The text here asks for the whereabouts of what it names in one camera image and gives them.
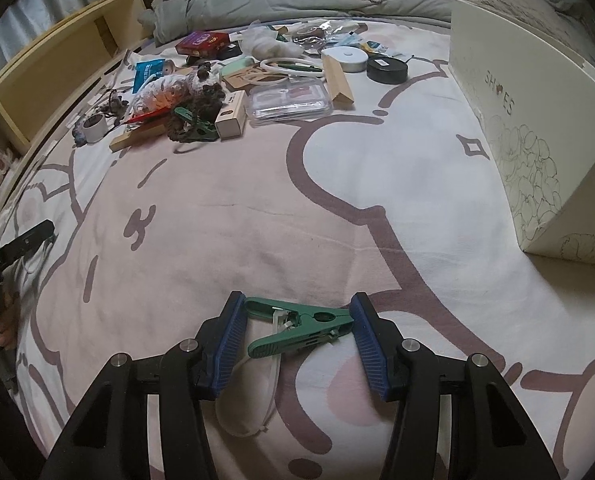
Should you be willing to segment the person's left hand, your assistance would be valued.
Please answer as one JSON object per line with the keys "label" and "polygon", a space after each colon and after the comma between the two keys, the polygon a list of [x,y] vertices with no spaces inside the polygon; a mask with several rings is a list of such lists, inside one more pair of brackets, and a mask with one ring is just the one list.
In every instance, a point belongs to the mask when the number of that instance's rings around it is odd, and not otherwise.
{"label": "person's left hand", "polygon": [[13,349],[17,342],[18,311],[13,297],[3,294],[4,308],[0,313],[0,347]]}

